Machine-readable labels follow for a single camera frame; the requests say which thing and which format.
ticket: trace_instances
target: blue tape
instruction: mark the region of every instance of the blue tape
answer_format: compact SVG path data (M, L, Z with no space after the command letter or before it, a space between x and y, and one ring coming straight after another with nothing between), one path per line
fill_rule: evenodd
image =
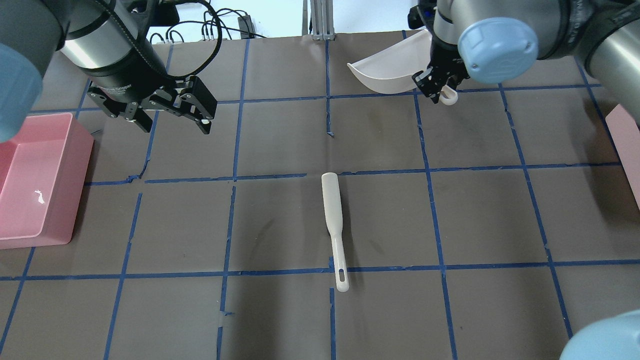
M527 168L565 168L565 167L618 167L622 163L575 163L575 164L543 164L543 165L527 165Z
M89 91L89 85L91 84L91 80L87 79L86 84L84 86L84 91L82 92L82 96L80 96L80 102L78 103L78 109L76 111L76 119L80 116L80 111L82 110L82 105L84 104L84 99L86 98L86 92Z
M332 99L354 99L359 97L388 97L388 96L407 96L413 95L412 92L401 92L398 94L347 94L347 95L331 95Z
M216 360L220 360L222 355L222 326L218 327L218 336L216 337Z
M438 226L438 213L436 211L435 198L433 196L433 182L431 181L431 171L429 170L429 158L427 158L424 133L422 132L422 117L420 115L420 104L418 103L418 93L413 91L413 102L415 105L415 115L418 122L418 134L420 136L420 149L422 150L422 160L424 168L427 169L427 188L429 192L429 203L431 205L431 218L433 220L433 230L436 238L436 248L438 251L438 265L442 278L442 295L444 297L445 314L447 317L447 327L449 328L449 342L451 343L451 354L454 360L458 360L458 350L456 348L456 336L453 330L453 319L451 316L451 303L449 302L449 287L447 285L447 269L445 267L444 255L442 254L442 242L440 239L440 227Z
M331 91L329 78L329 40L324 41L324 74L326 76L326 133L330 137L335 134L331 131Z
M147 155L145 156L145 163L142 165L142 171L140 171L140 175L137 175L138 179L141 179L142 176L145 174L145 171L147 171L147 165L149 164L149 160L151 160L151 150L153 149L153 146L154 146L154 138L156 137L156 127L158 124L159 115L160 115L160 111L156 111L156 114L154 115L154 121L151 125L151 132L149 133L149 143L147 145Z
M109 186L109 185L124 185L131 184L132 179L119 180L119 181L90 181L84 183L85 186Z
M242 112L243 112L243 108L244 108L244 88L246 85L246 68L247 68L247 63L249 61L249 44L250 44L250 39L246 40L246 45L244 47L244 62L243 62L243 69L242 69L242 82L240 85L240 102L238 103L238 123L237 123L237 128L236 128L236 148L234 150L234 181L237 179L238 176L238 153L240 151L240 130L242 130Z
M169 71L169 68L171 67L171 57L173 56L173 44L171 44L169 46L169 55L167 55L166 57L166 65L164 66L164 69L166 71Z
M205 181L231 181L234 178L232 176L222 177L186 177L178 179L155 179L145 180L145 184L166 184L166 183L201 183Z
M307 101L325 99L326 96L301 96L301 97L275 97L270 99L247 99L244 102L280 102L280 101Z
M329 304L331 304L331 360L336 360L337 350L335 342L335 289L329 288Z
M171 279L175 277L219 277L223 276L222 271L202 271L202 272L164 272L158 274L126 274L126 279Z
M554 266L605 266L605 265L640 265L640 259L619 260L578 260L578 261L554 261ZM505 268L538 268L549 266L544 263L487 263L487 264L455 264L445 265L447 270L481 270L481 269L505 269ZM348 272L398 272L398 271L435 271L440 270L440 265L413 265L413 266L355 266L349 267ZM329 262L327 268L298 268L280 270L236 270L228 271L228 276L272 276L272 275L296 275L296 274L332 274L333 263ZM222 277L224 271L208 272L165 272L165 273L138 273L125 274L125 279L171 279L175 277ZM119 279L120 274L81 274L81 275L30 275L25 281L38 280L100 280ZM22 276L3 276L0 281L21 281Z
M225 312L225 308L227 306L227 282L229 277L229 259L231 256L231 238L234 230L234 208L236 206L236 187L234 186L231 190L231 205L229 206L229 220L227 226L227 246L225 249L225 266L224 271L222 273L222 289L220 291L220 311ZM220 354L222 351L222 334L223 328L218 327L218 339L216 343L216 358L220 359Z
M75 113L77 108L73 109L54 109L54 110L31 110L30 114L46 114L46 113Z
M101 280L119 279L120 274L84 274L84 275L31 275L26 280Z
M274 175L248 175L248 176L236 176L235 180L264 180L264 179L289 179L294 177L305 177L307 174L274 174ZM232 181L232 176L222 177L187 177L178 179L153 179L145 180L146 184L166 184L166 183L201 183L207 181Z
M502 97L504 111L507 114L507 119L509 120L509 126L511 126L511 134L513 135L513 141L515 142L516 149L518 150L518 157L520 158L520 162L522 164L522 172L524 173L524 177L527 182L527 188L529 189L529 196L531 198L531 203L533 205L533 210L536 214L538 229L540 230L540 236L542 237L542 244L545 248L545 252L547 253L547 261L548 261L549 269L551 270L551 278L553 279L554 287L556 288L556 295L558 297L560 311L562 312L562 316L564 320L564 327L566 329L567 335L569 336L569 338L571 338L573 336L573 331L571 328L571 323L569 321L569 315L567 313L566 306L564 304L564 297L562 295L562 290L560 289L560 282L558 280L558 276L556 273L556 267L554 266L553 256L551 255L551 250L547 245L547 234L545 232L545 227L542 224L542 216L540 215L540 209L538 207L538 201L536 200L536 194L533 191L533 185L531 184L531 178L529 177L527 163L525 161L524 154L522 152L522 147L520 146L520 140L518 139L518 133L513 123L511 112L509 112L509 104L507 103L507 97L504 91L502 90L502 84L498 84L498 87L500 88L500 96Z
M2 351L4 349L4 343L6 342L6 337L9 335L9 328L11 327L11 321L13 321L13 316L15 315L15 309L18 307L18 301L20 300L20 294L22 294L22 288L24 287L24 281L26 280L27 273L29 272L29 267L31 266L31 260L33 260L33 253L36 248L32 247L31 251L29 251L29 257L27 258L27 262L24 265L24 269L22 271L22 276L20 277L20 284L18 284L18 289L15 292L15 297L13 298L13 304L11 305L11 311L9 311L9 316L6 319L6 324L4 325L4 331L2 333L2 338L0 338L0 355L2 355Z
M356 175L384 175L384 174L419 174L423 173L425 170L423 168L408 168L401 170L364 170L364 171L356 171L350 172L345 171L338 174L338 176L356 176Z
M542 268L549 263L501 263L501 264L466 264L447 265L447 270L476 270L476 269L511 269L511 268Z
M111 340L113 339L113 329L116 325L116 318L118 316L118 308L120 307L120 297L122 296L122 288L124 286L125 276L127 274L127 266L129 264L129 255L131 254L131 240L136 232L136 224L138 223L138 213L140 212L140 204L142 203L142 193L138 194L138 200L136 201L136 209L133 213L133 219L131 220L131 230L129 230L129 241L127 242L127 250L124 254L124 260L122 261L122 270L120 271L118 290L116 291L116 299L113 303L113 312L111 313L111 321L109 323L109 332L107 335L107 343L104 347L104 360L109 359L109 352L111 351Z
M587 261L556 261L555 266L602 266L602 265L638 265L640 259L621 260L587 260Z
M503 91L522 91L522 90L557 90L557 89L582 89L586 88L586 85L542 85L542 86L512 86L502 87Z
M613 136L611 136L611 131L609 130L609 125L607 125L607 121L605 120L605 117L602 114L602 110L600 110L600 105L598 104L598 101L596 100L596 97L593 94L593 91L591 89L592 86L589 85L589 81L587 80L587 75L584 73L584 70L580 66L580 62L578 61L578 59L576 57L573 57L573 60L575 60L575 64L576 64L576 66L578 66L578 71L580 71L580 76L582 76L582 80L584 81L584 84L587 87L587 92L589 93L589 97L591 98L591 102L593 103L593 106L596 109L596 113L598 114L598 117L600 118L600 122L602 123L602 127L604 127L604 130L607 132L607 137L609 138L609 143L611 144L611 147L613 147L613 151L615 151L616 158L619 161L620 160L620 155L618 154L618 149L616 148L616 144L613 142Z
M229 271L229 276L272 276L272 275L294 275L294 274L322 274L333 272L333 268L304 268L288 270L240 270Z
M306 173L300 174L275 174L275 175L248 175L248 176L237 176L237 180L264 180L264 179L290 179L294 177L305 177Z
M485 171L485 170L513 170L513 169L521 169L521 165L500 165L500 166L489 166L489 167L441 167L441 168L431 168L430 172L450 172L450 171Z
M566 89L566 88L600 88L601 84L589 84L589 85L549 85L549 86L515 86L503 88L503 91L522 91L522 90L553 90L553 89ZM478 88L478 89L457 89L457 92L499 92L499 88ZM249 102L280 102L280 101L307 101L307 100L319 100L319 99L352 99L359 97L386 97L386 96L407 96L413 95L413 92L401 92L399 94L344 94L344 95L322 95L322 96L301 96L301 97L274 97L269 99L243 99L243 103ZM240 100L220 100L218 104L239 104ZM79 111L99 111L100 108L83 108ZM29 113L72 113L78 111L74 109L53 109L53 110L31 110Z

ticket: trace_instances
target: metal frame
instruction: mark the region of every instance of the metal frame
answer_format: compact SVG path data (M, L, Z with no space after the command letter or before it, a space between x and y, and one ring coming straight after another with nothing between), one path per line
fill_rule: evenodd
M333 40L333 0L310 0L314 40Z

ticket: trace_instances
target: light blue cap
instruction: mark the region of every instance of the light blue cap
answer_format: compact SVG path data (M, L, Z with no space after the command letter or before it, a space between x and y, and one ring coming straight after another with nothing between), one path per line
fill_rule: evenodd
M469 76L486 84L513 79L538 58L538 37L524 22L492 17L469 26L458 40Z
M560 360L640 359L640 310L600 320L580 330Z
M0 44L0 142L13 138L42 94L42 76L23 55Z

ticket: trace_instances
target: white scoop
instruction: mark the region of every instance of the white scoop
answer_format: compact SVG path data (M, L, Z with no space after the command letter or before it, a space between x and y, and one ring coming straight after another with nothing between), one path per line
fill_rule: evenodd
M398 94L415 88L412 76L427 68L430 51L431 33L425 29L347 66L367 88L381 94ZM453 105L458 93L444 86L440 98L443 104Z
M342 204L340 202L340 187L336 173L328 172L322 175L322 196L326 228L329 230L333 249L335 287L338 291L345 292L349 290L349 277L347 277L347 262L344 258L344 247L342 246Z

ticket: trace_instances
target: pink bin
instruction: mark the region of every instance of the pink bin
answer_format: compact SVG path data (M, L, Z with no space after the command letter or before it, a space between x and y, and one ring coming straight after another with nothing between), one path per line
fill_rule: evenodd
M71 240L92 146L70 113L28 117L0 143L0 249Z

